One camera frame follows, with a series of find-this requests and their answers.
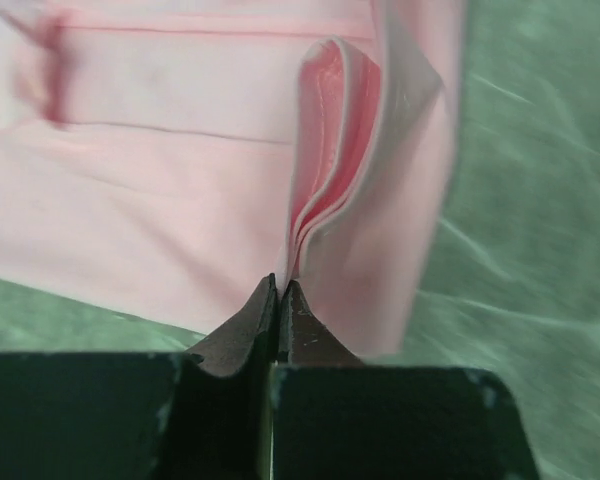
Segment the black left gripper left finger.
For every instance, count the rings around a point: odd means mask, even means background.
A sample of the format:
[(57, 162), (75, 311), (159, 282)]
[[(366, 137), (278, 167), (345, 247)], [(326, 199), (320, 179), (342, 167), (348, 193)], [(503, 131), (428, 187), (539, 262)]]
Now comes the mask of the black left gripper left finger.
[(199, 369), (217, 378), (268, 363), (278, 310), (275, 276), (263, 277), (243, 307), (187, 350)]

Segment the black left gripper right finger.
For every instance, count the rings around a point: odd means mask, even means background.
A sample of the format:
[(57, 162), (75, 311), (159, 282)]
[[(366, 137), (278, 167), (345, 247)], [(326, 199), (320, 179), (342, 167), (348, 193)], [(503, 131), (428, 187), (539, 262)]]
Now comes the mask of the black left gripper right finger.
[(278, 361), (309, 366), (362, 366), (313, 314), (297, 281), (291, 281), (280, 304)]

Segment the pink t shirt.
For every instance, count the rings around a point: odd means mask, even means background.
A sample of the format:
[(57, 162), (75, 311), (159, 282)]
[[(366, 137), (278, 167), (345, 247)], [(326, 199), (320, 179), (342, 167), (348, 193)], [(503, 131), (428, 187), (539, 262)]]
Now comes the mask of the pink t shirt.
[(463, 1), (0, 1), (0, 279), (208, 333), (273, 275), (396, 350)]

